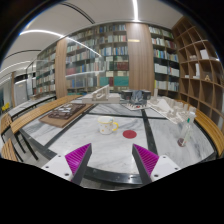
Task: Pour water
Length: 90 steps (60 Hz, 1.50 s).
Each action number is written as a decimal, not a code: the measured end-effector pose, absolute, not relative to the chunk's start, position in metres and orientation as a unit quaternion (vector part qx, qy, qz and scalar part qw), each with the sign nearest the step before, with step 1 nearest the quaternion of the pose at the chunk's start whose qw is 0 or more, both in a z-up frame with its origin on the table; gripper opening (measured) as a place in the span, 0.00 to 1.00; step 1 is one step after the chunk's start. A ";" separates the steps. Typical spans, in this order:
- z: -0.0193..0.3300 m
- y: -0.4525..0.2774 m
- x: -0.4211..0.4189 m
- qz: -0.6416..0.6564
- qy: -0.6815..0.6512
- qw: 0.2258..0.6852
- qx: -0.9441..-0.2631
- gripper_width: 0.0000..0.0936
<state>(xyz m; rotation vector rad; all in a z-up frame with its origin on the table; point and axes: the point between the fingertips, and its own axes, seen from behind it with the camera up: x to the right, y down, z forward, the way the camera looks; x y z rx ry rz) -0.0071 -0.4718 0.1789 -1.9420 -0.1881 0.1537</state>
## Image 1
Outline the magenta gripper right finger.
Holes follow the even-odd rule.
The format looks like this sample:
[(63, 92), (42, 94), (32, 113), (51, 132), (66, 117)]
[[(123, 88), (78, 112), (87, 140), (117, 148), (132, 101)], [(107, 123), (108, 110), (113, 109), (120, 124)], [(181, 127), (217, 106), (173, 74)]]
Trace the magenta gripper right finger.
[(159, 160), (159, 156), (137, 144), (132, 146), (132, 155), (135, 159), (142, 184), (147, 185), (151, 183), (151, 174)]

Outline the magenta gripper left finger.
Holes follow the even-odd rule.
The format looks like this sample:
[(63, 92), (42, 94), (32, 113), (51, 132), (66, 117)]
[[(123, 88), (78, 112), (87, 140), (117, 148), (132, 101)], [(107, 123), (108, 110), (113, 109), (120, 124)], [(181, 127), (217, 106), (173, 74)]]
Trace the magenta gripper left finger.
[(79, 185), (85, 174), (86, 167), (92, 154), (92, 145), (83, 145), (65, 156), (66, 162), (71, 169), (72, 182)]

